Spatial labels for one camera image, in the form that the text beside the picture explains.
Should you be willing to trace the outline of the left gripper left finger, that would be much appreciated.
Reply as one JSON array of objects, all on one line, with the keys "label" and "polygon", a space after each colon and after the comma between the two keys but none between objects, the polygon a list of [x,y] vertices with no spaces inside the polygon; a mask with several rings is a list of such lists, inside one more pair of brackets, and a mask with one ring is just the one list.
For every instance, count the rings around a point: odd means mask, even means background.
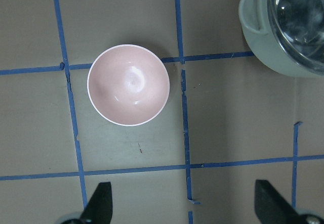
[{"label": "left gripper left finger", "polygon": [[66,219],[61,224],[110,224],[112,220],[112,186],[111,182],[97,185],[87,206],[78,218]]}]

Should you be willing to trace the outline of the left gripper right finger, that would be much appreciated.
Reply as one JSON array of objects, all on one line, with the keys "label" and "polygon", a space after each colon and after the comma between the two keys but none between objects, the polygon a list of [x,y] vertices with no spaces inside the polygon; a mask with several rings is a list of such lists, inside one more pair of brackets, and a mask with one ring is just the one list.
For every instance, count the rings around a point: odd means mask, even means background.
[{"label": "left gripper right finger", "polygon": [[262,224],[323,223],[318,215],[299,214],[267,180],[255,181],[254,211]]}]

